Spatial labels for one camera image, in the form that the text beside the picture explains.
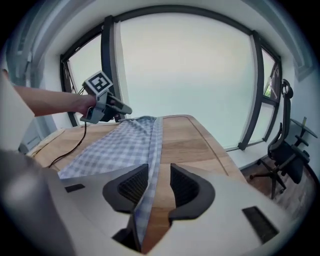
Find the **black window frame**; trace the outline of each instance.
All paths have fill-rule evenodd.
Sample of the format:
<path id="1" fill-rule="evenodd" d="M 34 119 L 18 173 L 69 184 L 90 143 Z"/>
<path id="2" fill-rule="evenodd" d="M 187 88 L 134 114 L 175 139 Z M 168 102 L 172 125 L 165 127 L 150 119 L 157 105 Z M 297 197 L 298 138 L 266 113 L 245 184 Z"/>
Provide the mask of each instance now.
<path id="1" fill-rule="evenodd" d="M 255 68 L 257 70 L 257 72 L 255 73 L 256 84 L 255 84 L 254 105 L 252 106 L 250 118 L 246 125 L 245 132 L 242 138 L 240 138 L 240 142 L 237 148 L 233 148 L 232 150 L 235 150 L 235 149 L 245 150 L 246 147 L 248 146 L 252 146 L 263 141 L 266 142 L 270 136 L 270 133 L 276 121 L 279 104 L 280 104 L 280 97 L 279 97 L 279 101 L 275 102 L 274 100 L 263 95 L 264 86 L 265 86 L 264 85 L 265 74 L 264 74 L 264 62 L 263 62 L 262 49 L 264 49 L 275 60 L 275 64 L 276 63 L 278 64 L 280 80 L 282 79 L 281 58 L 270 46 L 270 44 L 268 44 L 267 41 L 263 39 L 257 31 L 251 30 L 245 25 L 237 22 L 236 20 L 233 20 L 228 16 L 225 16 L 221 13 L 217 13 L 215 11 L 211 11 L 211 10 L 207 10 L 199 7 L 187 6 L 187 5 L 155 5 L 155 6 L 149 6 L 149 7 L 130 10 L 116 16 L 110 15 L 105 17 L 103 22 L 99 23 L 97 26 L 95 26 L 90 31 L 88 31 L 83 36 L 81 36 L 79 40 L 77 40 L 64 54 L 61 55 L 60 74 L 61 74 L 62 91 L 64 92 L 71 91 L 71 87 L 68 81 L 66 81 L 68 78 L 68 71 L 66 71 L 66 69 L 68 68 L 68 65 L 65 65 L 65 63 L 73 54 L 79 51 L 85 44 L 87 44 L 93 38 L 101 34 L 102 70 L 107 74 L 108 77 L 111 78 L 111 80 L 113 81 L 113 84 L 115 84 L 113 86 L 115 88 L 115 91 L 112 91 L 112 92 L 115 94 L 117 98 L 121 99 L 118 76 L 117 76 L 117 68 L 115 65 L 115 46 L 114 46 L 114 38 L 113 38 L 114 24 L 129 20 L 132 18 L 136 18 L 144 15 L 150 15 L 150 14 L 158 14 L 158 13 L 184 13 L 184 14 L 193 14 L 193 15 L 199 15 L 199 16 L 211 18 L 211 19 L 223 22 L 229 26 L 232 26 L 251 37 L 252 43 L 254 44 L 254 48 L 255 48 L 255 52 L 254 52 Z M 256 127 L 256 124 L 259 118 L 262 102 L 274 106 L 272 118 L 264 138 L 262 138 L 261 141 L 249 144 L 249 141 L 251 139 L 251 136 L 254 132 L 254 129 Z M 75 118 L 74 115 L 69 114 L 69 117 L 72 125 L 76 126 L 75 125 L 76 122 L 72 121 L 72 118 L 73 119 Z"/>

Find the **wooden tabletop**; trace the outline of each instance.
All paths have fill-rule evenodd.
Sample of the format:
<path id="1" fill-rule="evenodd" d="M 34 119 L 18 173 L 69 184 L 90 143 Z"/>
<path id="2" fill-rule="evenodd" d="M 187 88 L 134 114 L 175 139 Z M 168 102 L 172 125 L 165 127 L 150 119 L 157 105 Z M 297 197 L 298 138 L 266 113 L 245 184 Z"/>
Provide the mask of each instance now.
<path id="1" fill-rule="evenodd" d="M 88 126 L 82 144 L 52 168 L 61 170 L 87 146 L 114 130 L 118 125 L 118 123 L 112 123 Z M 83 126 L 58 131 L 34 150 L 36 152 L 33 154 L 34 158 L 46 167 L 52 160 L 74 148 L 83 134 Z M 143 253 L 150 251 L 170 228 L 168 213 L 176 208 L 174 193 L 170 187 L 171 163 L 194 166 L 246 183 L 245 177 L 227 152 L 194 117 L 165 116 L 160 168 L 150 219 L 142 244 Z"/>

